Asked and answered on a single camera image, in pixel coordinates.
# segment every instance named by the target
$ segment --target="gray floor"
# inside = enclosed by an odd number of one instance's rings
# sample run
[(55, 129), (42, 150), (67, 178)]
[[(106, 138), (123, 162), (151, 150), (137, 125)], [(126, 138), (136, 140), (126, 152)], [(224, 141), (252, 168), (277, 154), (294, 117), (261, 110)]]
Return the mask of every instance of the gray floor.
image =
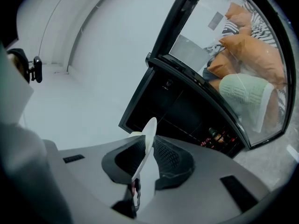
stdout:
[[(299, 52), (296, 36), (290, 31), (296, 76), (299, 77)], [(240, 152), (234, 160), (259, 177), (270, 190), (285, 184), (297, 165), (286, 150), (291, 145), (299, 152), (299, 87), (296, 84), (295, 105), (286, 133), (279, 139), (254, 150)]]

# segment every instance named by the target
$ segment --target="white paper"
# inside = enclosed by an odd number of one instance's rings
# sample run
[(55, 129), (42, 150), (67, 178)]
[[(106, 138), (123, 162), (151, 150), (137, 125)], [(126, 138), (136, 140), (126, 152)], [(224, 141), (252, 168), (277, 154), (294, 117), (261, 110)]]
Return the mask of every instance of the white paper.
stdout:
[(0, 43), (0, 122), (18, 124), (33, 89), (7, 57)]

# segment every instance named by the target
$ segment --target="curved glass panel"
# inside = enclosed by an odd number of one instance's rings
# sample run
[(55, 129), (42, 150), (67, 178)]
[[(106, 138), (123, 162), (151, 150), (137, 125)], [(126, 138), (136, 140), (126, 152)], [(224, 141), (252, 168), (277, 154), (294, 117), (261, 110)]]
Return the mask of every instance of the curved glass panel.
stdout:
[(276, 34), (251, 0), (199, 0), (169, 54), (220, 93), (252, 146), (282, 130), (286, 65)]

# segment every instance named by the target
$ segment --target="small bottle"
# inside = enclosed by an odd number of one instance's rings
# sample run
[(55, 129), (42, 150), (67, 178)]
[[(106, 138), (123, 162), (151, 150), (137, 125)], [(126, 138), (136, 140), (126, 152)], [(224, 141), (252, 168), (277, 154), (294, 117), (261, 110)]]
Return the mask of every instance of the small bottle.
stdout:
[(217, 130), (209, 128), (209, 133), (211, 134), (212, 138), (215, 139), (218, 143), (225, 144), (224, 138), (221, 137), (221, 134), (219, 134)]

